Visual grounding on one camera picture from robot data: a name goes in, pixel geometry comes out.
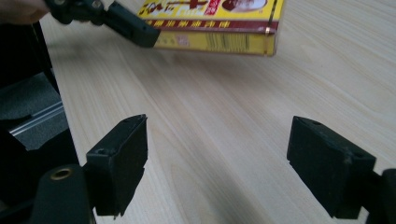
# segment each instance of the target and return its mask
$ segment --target dark floor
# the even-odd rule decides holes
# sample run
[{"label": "dark floor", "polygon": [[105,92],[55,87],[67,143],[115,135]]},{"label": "dark floor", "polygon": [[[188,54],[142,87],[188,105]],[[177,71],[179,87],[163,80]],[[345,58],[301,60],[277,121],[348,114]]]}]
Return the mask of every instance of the dark floor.
[{"label": "dark floor", "polygon": [[[61,101],[43,74],[0,89],[0,119],[17,119],[35,114]],[[27,149],[36,149],[68,128],[64,112],[16,135]]]}]

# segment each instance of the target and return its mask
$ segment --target wood grain surface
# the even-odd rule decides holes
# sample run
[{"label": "wood grain surface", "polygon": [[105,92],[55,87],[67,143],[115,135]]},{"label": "wood grain surface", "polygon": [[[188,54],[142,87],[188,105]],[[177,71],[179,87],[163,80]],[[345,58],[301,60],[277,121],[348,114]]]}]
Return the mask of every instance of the wood grain surface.
[{"label": "wood grain surface", "polygon": [[98,223],[364,223],[365,211],[331,219],[286,153],[297,115],[376,156],[377,172],[396,167],[396,2],[285,9],[272,58],[140,49],[106,27],[42,20],[81,164],[120,120],[148,116],[134,199]]}]

